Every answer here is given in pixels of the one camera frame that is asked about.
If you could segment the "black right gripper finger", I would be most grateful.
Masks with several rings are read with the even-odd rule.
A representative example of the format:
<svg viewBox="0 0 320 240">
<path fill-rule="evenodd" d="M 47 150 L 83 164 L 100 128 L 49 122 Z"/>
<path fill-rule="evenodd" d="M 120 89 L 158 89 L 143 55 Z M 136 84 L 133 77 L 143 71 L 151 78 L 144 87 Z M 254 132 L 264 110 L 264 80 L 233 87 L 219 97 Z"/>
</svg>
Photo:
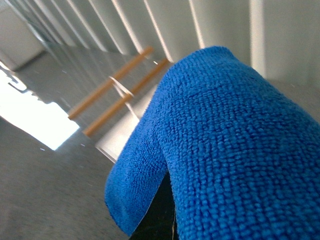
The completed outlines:
<svg viewBox="0 0 320 240">
<path fill-rule="evenodd" d="M 165 174 L 145 216 L 130 236 L 130 239 L 178 239 L 176 206 L 169 173 Z"/>
</svg>

